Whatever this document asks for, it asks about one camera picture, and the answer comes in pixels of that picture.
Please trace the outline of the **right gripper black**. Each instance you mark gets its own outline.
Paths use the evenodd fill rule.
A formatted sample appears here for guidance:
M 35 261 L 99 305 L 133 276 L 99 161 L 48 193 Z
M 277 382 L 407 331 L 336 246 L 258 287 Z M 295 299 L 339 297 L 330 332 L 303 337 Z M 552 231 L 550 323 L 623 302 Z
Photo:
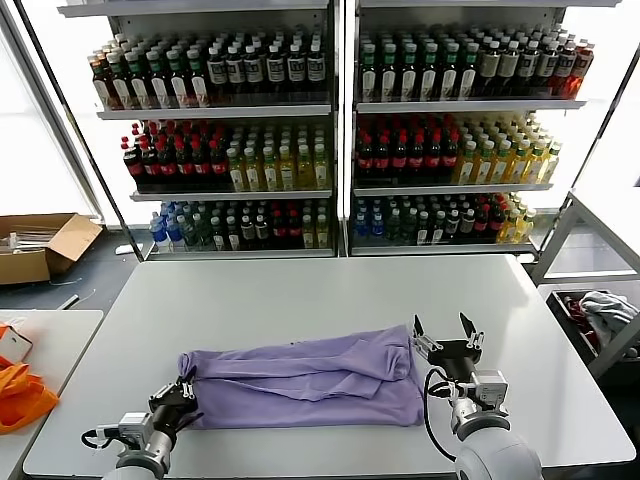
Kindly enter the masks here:
M 459 318 L 466 334 L 466 340 L 445 340 L 440 343 L 429 337 L 417 314 L 414 315 L 412 342 L 420 356 L 428 356 L 432 366 L 442 368 L 446 377 L 462 383 L 471 381 L 471 374 L 479 362 L 484 342 L 484 332 L 476 329 L 475 324 L 463 313 Z

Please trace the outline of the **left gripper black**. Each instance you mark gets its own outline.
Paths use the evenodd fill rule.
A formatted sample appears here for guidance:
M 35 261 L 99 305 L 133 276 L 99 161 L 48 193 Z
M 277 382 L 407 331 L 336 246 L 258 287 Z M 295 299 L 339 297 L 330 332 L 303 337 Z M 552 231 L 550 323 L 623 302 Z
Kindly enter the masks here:
M 195 422 L 195 394 L 191 378 L 162 386 L 149 397 L 155 430 L 182 430 Z

